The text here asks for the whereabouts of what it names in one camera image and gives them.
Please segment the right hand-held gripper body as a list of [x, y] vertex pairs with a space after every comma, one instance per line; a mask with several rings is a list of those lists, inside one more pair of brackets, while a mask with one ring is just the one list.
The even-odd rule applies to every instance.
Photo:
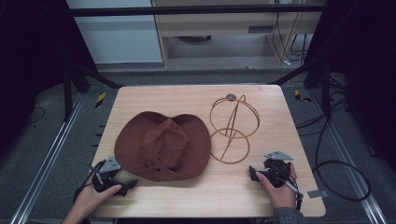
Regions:
[[264, 155], [264, 175], [275, 188], [282, 187], [287, 181], [291, 181], [290, 166], [294, 158], [281, 151], [275, 151]]

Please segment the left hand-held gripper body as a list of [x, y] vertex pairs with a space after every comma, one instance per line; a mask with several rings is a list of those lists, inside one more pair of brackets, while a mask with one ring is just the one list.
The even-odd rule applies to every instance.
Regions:
[[115, 185], [118, 185], [114, 176], [120, 170], [120, 165], [114, 156], [110, 156], [107, 160], [99, 161], [93, 167], [94, 177], [92, 183], [96, 191], [103, 192]]

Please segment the brown felt cowboy hat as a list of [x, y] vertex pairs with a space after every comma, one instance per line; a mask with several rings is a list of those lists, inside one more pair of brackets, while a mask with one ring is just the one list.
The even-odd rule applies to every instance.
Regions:
[[172, 118], [157, 112], [134, 116], [114, 147], [121, 168], [150, 181], [181, 181], [199, 176], [211, 156], [211, 137], [194, 115]]

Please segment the gold wire hat stand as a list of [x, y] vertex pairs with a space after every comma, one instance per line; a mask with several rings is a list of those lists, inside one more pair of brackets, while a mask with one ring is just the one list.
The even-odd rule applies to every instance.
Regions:
[[[233, 106], [231, 114], [230, 114], [230, 116], [228, 118], [227, 125], [225, 127], [223, 127], [223, 128], [218, 128], [215, 125], [214, 121], [213, 121], [213, 112], [214, 112], [215, 108], [218, 105], [220, 105], [222, 103], [225, 103], [225, 102], [234, 102], [234, 106]], [[240, 131], [240, 130], [235, 128], [235, 123], [236, 123], [236, 119], [237, 119], [238, 110], [239, 110], [240, 105], [245, 106], [254, 115], [254, 118], [256, 120], [256, 127], [249, 134], [244, 134], [242, 131]], [[249, 141], [248, 138], [251, 135], [253, 135], [255, 132], [257, 132], [259, 130], [260, 126], [261, 126], [261, 116], [260, 116], [258, 110], [247, 101], [246, 95], [243, 94], [240, 97], [236, 97], [235, 101], [228, 101], [226, 99], [226, 96], [216, 100], [212, 104], [210, 112], [209, 112], [209, 122], [210, 122], [211, 126], [215, 130], [211, 134], [211, 137], [213, 137], [214, 135], [219, 133], [219, 134], [221, 134], [222, 136], [224, 136], [224, 137], [226, 137], [228, 139], [226, 148], [224, 148], [222, 154], [219, 157], [215, 156], [214, 154], [211, 154], [211, 156], [216, 161], [219, 161], [219, 162], [224, 163], [224, 164], [237, 164], [237, 163], [239, 163], [241, 161], [244, 161], [248, 157], [248, 154], [250, 152], [250, 141]], [[224, 157], [225, 157], [227, 151], [229, 150], [230, 146], [232, 145], [233, 140], [235, 140], [235, 139], [245, 139], [246, 143], [247, 143], [247, 151], [246, 151], [245, 155], [241, 159], [237, 159], [236, 161], [226, 161], [226, 160], [224, 160]]]

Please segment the person's right hand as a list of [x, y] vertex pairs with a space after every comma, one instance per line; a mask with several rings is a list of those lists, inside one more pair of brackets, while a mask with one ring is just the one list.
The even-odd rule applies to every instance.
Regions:
[[290, 187], [284, 185], [280, 188], [275, 188], [265, 175], [257, 172], [256, 176], [269, 195], [271, 205], [274, 209], [295, 208], [297, 206], [296, 193]]

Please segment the person's left hand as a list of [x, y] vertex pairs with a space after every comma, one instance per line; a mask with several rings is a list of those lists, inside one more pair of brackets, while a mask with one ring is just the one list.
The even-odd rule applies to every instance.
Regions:
[[89, 180], [83, 185], [83, 188], [77, 196], [73, 206], [86, 207], [91, 209], [93, 212], [102, 202], [114, 196], [114, 194], [120, 189], [121, 185], [115, 185], [103, 192], [98, 192], [93, 186], [92, 179], [89, 178]]

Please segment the grey tape piece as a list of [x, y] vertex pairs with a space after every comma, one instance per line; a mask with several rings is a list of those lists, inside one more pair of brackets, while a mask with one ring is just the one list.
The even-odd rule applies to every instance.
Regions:
[[307, 194], [308, 194], [308, 196], [309, 196], [310, 199], [318, 198], [318, 197], [320, 197], [320, 198], [326, 198], [326, 197], [329, 196], [329, 193], [328, 193], [327, 190], [320, 190], [320, 189], [309, 190], [309, 191], [307, 192]]

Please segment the black stand leg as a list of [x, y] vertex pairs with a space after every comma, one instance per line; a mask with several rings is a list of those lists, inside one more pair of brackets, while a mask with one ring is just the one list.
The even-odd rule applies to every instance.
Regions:
[[300, 67], [289, 72], [285, 76], [269, 82], [269, 85], [283, 85], [300, 74], [307, 72], [308, 75], [304, 80], [304, 86], [308, 89], [314, 88], [321, 82], [321, 108], [325, 116], [331, 116], [330, 106], [330, 63], [326, 57], [315, 56], [310, 62], [304, 63]]
[[71, 86], [75, 85], [79, 92], [87, 92], [90, 85], [85, 76], [92, 77], [93, 79], [105, 84], [112, 89], [120, 89], [121, 84], [117, 84], [103, 76], [98, 72], [81, 65], [73, 64], [64, 69], [63, 72], [63, 89], [64, 89], [64, 121], [68, 121], [73, 112], [72, 89]]

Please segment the black curtain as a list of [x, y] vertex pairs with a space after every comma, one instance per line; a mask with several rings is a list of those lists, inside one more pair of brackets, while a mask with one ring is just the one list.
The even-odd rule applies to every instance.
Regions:
[[96, 66], [74, 18], [59, 15], [66, 0], [0, 0], [0, 158], [25, 125], [37, 95], [63, 82], [68, 61], [50, 41], [56, 34], [77, 63]]
[[396, 0], [327, 0], [307, 60], [329, 43], [334, 73], [375, 153], [396, 173]]

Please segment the white cabinet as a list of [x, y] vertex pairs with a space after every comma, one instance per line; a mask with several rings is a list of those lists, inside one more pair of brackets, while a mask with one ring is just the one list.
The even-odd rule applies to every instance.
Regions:
[[[66, 0], [71, 9], [151, 7], [150, 0]], [[153, 16], [75, 17], [96, 64], [161, 63]]]

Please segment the light wooden desk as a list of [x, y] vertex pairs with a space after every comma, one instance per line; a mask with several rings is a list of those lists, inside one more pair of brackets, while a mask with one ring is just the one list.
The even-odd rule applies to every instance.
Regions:
[[[326, 0], [150, 0], [155, 7], [324, 4]], [[163, 62], [168, 63], [170, 43], [178, 36], [264, 34], [278, 63], [291, 59], [292, 39], [312, 35], [320, 12], [157, 15], [157, 33]]]

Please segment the metal floor rail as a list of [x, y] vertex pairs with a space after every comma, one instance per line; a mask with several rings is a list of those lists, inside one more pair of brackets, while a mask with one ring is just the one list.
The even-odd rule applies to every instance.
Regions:
[[[356, 167], [355, 162], [347, 152], [347, 147], [341, 140], [339, 132], [336, 131], [335, 126], [331, 124], [331, 120], [325, 115], [325, 112], [321, 106], [321, 95], [315, 90], [309, 90], [308, 92], [318, 112], [323, 118], [325, 118], [324, 124], [319, 131], [318, 143], [315, 147], [315, 162], [313, 172], [318, 175], [321, 183], [325, 184], [324, 180], [322, 179], [322, 175], [320, 174], [320, 168], [323, 168], [325, 165], [329, 164], [339, 164], [345, 170], [347, 178], [351, 183], [356, 195], [358, 196], [356, 202], [361, 203], [370, 222], [372, 224], [389, 224], [379, 204], [377, 203], [375, 196], [372, 193], [372, 187], [368, 177]], [[328, 133], [330, 136], [331, 142], [335, 147], [338, 160], [320, 162], [318, 159], [319, 147], [322, 142], [322, 137], [325, 133]]]
[[72, 104], [72, 112], [70, 116], [63, 122], [59, 132], [57, 133], [54, 141], [49, 148], [49, 151], [43, 160], [40, 168], [38, 169], [35, 178], [30, 188], [25, 193], [23, 200], [13, 214], [9, 224], [25, 224], [28, 217], [31, 214], [33, 207], [40, 195], [45, 183], [47, 182], [48, 176], [55, 164], [59, 153], [62, 150], [64, 142], [69, 135], [73, 124], [78, 116], [81, 109], [81, 105], [86, 98], [85, 93], [78, 93], [75, 102]]

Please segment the black horizontal frame bar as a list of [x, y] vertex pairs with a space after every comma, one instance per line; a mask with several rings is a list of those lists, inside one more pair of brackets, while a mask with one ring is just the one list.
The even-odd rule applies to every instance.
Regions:
[[186, 7], [117, 7], [69, 9], [66, 14], [73, 17], [100, 16], [146, 16], [146, 15], [189, 15], [223, 13], [277, 13], [277, 12], [319, 12], [326, 4], [300, 5], [241, 5], [241, 6], [186, 6]]

